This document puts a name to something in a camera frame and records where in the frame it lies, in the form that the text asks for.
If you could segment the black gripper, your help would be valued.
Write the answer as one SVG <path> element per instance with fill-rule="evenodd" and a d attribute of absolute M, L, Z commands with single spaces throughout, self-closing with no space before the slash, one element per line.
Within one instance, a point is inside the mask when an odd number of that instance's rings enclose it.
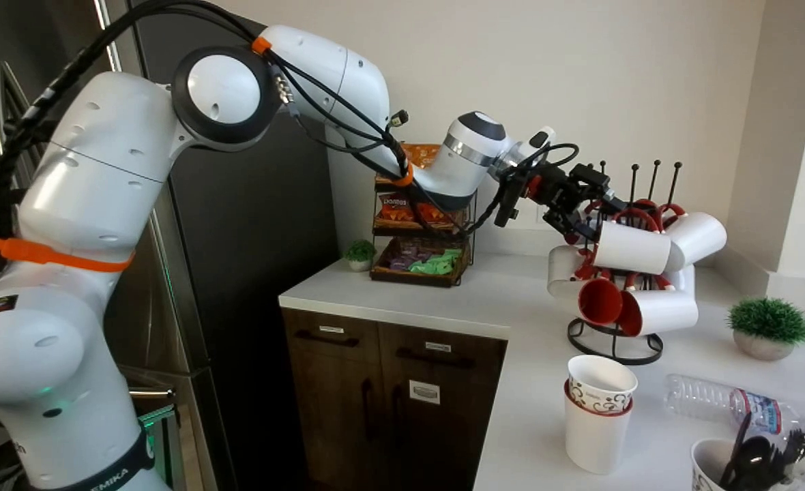
<path fill-rule="evenodd" d="M 621 201 L 608 194 L 608 178 L 593 164 L 576 164 L 570 171 L 544 167 L 526 179 L 525 197 L 546 206 L 544 220 L 570 246 L 594 243 L 600 220 L 621 209 Z"/>

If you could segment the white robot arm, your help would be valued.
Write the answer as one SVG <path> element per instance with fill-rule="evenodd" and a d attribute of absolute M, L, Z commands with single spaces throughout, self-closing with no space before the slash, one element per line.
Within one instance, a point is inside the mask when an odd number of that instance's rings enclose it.
<path fill-rule="evenodd" d="M 373 171 L 454 206 L 489 178 L 567 164 L 579 148 L 525 141 L 484 112 L 458 115 L 439 157 L 407 161 L 381 71 L 323 36 L 269 25 L 241 47 L 201 47 L 159 84 L 103 71 L 76 93 L 0 231 L 0 426 L 31 491 L 173 491 L 103 335 L 177 157 L 254 144 L 287 107 L 339 130 Z"/>

